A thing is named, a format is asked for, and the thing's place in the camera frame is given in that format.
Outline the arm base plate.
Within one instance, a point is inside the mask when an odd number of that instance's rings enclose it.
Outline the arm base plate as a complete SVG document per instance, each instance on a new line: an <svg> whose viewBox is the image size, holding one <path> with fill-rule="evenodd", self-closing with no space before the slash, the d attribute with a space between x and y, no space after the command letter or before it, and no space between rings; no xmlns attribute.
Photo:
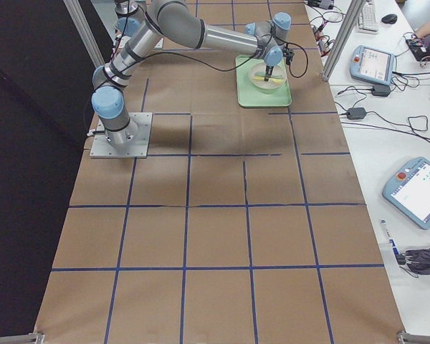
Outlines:
<svg viewBox="0 0 430 344"><path fill-rule="evenodd" d="M90 149L91 158L147 158L153 122L152 113L128 113L128 127L114 132L98 120Z"/></svg>

